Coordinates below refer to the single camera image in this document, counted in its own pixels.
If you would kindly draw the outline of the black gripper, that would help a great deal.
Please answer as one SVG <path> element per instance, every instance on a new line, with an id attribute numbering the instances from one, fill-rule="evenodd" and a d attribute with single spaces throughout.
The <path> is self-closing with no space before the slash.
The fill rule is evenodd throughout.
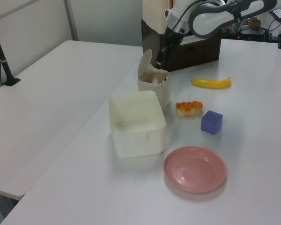
<path id="1" fill-rule="evenodd" d="M 166 28 L 163 34 L 165 47 L 159 50 L 156 57 L 157 69 L 163 69 L 167 67 L 168 61 L 173 55 L 177 45 L 182 43 L 184 36 L 184 33 L 175 32 L 169 27 Z"/>

